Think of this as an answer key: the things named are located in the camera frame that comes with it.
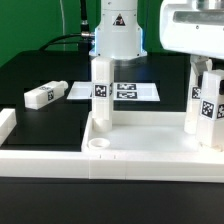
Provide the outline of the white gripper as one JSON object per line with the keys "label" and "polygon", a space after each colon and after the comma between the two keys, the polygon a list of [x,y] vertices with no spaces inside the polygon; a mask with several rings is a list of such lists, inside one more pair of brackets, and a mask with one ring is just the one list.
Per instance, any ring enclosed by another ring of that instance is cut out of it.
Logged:
{"label": "white gripper", "polygon": [[159,35],[164,49],[194,54],[190,83],[201,87],[209,57],[224,59],[224,0],[163,0]]}

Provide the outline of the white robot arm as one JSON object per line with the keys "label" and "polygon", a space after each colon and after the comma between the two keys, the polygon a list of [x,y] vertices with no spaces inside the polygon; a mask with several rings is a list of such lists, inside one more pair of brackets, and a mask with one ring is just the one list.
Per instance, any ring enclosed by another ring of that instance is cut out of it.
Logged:
{"label": "white robot arm", "polygon": [[[120,66],[146,61],[137,7],[138,0],[101,0],[92,58],[112,58]],[[224,59],[224,0],[163,0],[159,38],[169,51]]]}

